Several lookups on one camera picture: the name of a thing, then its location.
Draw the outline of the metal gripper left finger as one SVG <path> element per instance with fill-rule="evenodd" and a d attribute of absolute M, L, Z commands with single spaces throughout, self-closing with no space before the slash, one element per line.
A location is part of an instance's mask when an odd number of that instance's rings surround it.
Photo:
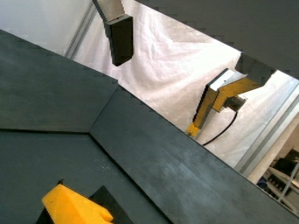
<path fill-rule="evenodd" d="M 135 53 L 134 18 L 126 14 L 122 0 L 92 0 L 92 3 L 104 22 L 112 64 L 120 66 Z"/>

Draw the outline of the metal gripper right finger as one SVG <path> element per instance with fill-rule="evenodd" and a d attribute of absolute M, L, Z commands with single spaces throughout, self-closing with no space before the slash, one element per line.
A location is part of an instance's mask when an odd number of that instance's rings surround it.
<path fill-rule="evenodd" d="M 235 67 L 226 68 L 206 85 L 187 134 L 198 136 L 213 109 L 238 112 L 247 101 L 241 95 L 262 88 L 275 72 L 275 68 L 242 53 Z"/>

